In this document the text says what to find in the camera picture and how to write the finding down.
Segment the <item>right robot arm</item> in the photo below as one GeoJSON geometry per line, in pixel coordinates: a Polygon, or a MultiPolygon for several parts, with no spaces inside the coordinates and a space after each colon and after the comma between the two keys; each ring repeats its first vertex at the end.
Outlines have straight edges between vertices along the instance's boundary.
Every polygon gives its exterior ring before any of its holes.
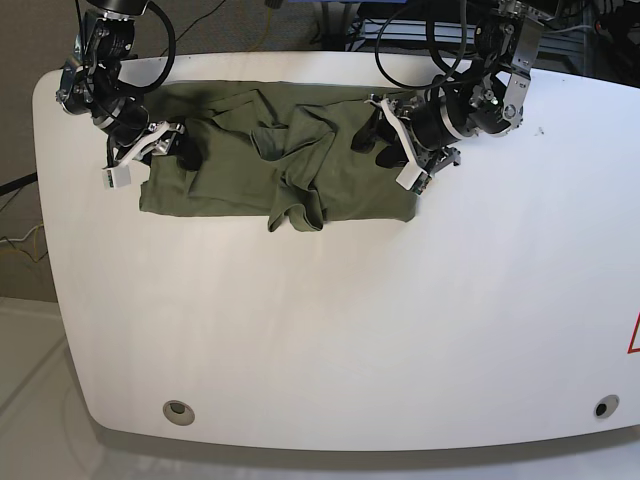
{"type": "Polygon", "coordinates": [[[167,80],[175,62],[176,35],[167,14],[153,1],[92,1],[76,19],[78,34],[63,65],[56,101],[70,115],[89,114],[106,134],[106,167],[123,167],[129,161],[150,165],[154,156],[172,155],[184,170],[199,170],[203,156],[189,137],[186,120],[154,122],[143,105],[144,97],[167,80]],[[134,44],[135,19],[148,11],[165,28],[167,58],[153,82],[138,86],[121,80],[120,72],[134,44]]]}

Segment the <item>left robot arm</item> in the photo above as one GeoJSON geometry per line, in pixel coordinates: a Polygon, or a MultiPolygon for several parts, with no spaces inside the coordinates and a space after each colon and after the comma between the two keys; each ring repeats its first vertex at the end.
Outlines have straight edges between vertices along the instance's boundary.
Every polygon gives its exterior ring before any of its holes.
{"type": "Polygon", "coordinates": [[[353,136],[352,151],[369,153],[384,142],[377,165],[399,169],[398,183],[416,190],[441,169],[459,165],[456,143],[479,132],[500,136],[518,128],[544,29],[539,17],[520,1],[492,1],[470,27],[462,2],[452,63],[444,61],[435,23],[427,18],[426,47],[439,74],[413,87],[406,100],[371,95],[374,111],[353,136]]]}

